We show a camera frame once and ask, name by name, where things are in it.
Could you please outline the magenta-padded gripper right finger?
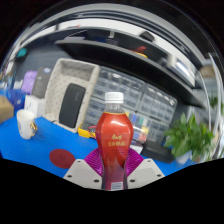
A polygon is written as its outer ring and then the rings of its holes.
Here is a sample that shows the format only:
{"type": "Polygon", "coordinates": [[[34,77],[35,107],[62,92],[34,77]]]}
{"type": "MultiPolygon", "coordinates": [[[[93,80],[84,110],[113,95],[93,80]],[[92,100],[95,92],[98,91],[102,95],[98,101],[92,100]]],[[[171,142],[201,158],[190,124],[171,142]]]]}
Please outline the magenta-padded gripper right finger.
{"type": "Polygon", "coordinates": [[[140,188],[164,177],[164,174],[151,159],[144,159],[130,149],[125,162],[125,176],[128,189],[140,188]]]}

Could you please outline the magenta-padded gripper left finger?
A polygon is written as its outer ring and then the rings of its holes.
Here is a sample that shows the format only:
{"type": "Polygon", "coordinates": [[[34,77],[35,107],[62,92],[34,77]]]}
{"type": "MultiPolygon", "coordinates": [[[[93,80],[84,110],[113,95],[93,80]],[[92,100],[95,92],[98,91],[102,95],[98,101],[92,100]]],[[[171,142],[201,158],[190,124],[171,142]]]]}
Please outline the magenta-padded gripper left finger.
{"type": "Polygon", "coordinates": [[[101,189],[104,166],[98,149],[91,151],[84,159],[76,159],[64,179],[89,189],[101,189]]]}

